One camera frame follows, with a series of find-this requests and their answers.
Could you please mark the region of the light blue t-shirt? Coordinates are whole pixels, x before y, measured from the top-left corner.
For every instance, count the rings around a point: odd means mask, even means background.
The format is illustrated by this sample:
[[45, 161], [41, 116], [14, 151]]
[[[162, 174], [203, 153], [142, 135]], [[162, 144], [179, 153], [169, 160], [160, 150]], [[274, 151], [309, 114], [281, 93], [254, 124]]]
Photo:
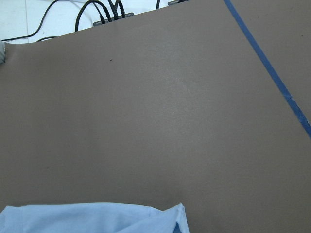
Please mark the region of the light blue t-shirt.
[[6, 206], [2, 233], [188, 233], [183, 204], [161, 211], [121, 203]]

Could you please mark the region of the black usb hub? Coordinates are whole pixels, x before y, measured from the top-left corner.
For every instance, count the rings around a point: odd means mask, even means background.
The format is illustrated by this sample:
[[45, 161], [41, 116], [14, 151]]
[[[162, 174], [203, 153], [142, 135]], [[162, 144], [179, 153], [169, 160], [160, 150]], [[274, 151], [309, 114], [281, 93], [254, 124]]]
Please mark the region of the black usb hub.
[[[127, 13], [127, 14], [125, 14], [125, 17], [131, 17], [131, 16], [134, 16], [135, 14], [134, 13]], [[118, 16], [118, 19], [122, 19], [123, 18], [123, 16], [122, 15], [119, 15]], [[104, 20], [104, 23], [105, 24], [107, 24], [107, 23], [109, 23], [110, 21], [108, 20], [108, 19], [105, 19]], [[99, 25], [102, 25], [102, 22], [101, 21], [96, 21], [96, 22], [93, 22], [93, 27], [96, 27], [96, 26], [99, 26]]]

